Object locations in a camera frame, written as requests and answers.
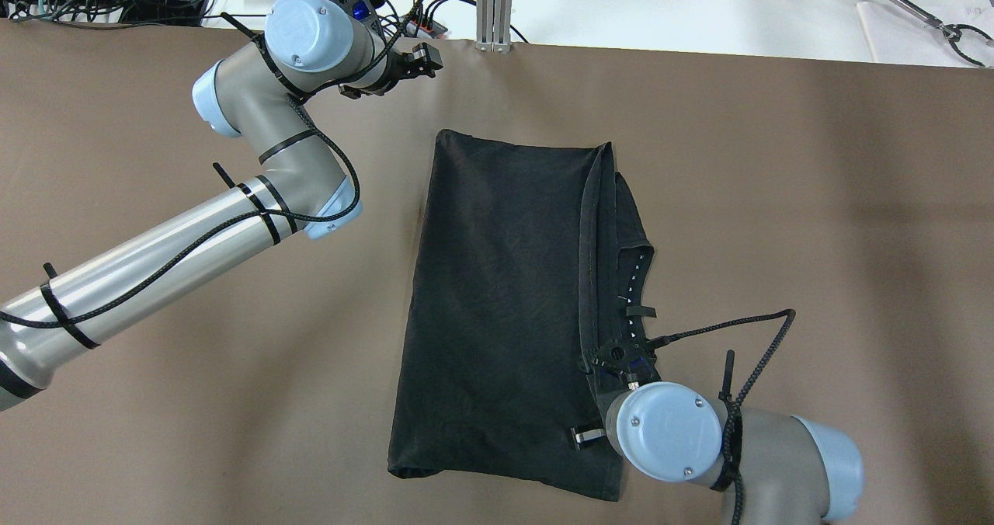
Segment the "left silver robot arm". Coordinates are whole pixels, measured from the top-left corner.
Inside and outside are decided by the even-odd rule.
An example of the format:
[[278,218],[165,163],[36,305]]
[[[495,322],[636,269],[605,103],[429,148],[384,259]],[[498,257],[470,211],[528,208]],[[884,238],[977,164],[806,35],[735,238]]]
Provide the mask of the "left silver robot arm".
[[305,109],[326,89],[383,96],[432,77],[440,52],[409,52],[331,0],[277,0],[261,33],[195,82],[196,111],[217,134],[242,138],[262,171],[2,306],[2,408],[50,387],[54,372],[217,275],[298,232],[319,239],[362,213],[344,151]]

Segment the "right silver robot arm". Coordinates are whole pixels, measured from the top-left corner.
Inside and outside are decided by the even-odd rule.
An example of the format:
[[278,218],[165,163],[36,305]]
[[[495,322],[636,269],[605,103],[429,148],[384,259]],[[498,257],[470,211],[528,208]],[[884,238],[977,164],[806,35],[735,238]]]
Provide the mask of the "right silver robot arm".
[[827,524],[856,513],[865,465],[837,427],[799,415],[736,409],[685,384],[643,384],[606,415],[571,430],[576,446],[606,441],[643,475],[723,494],[727,524]]

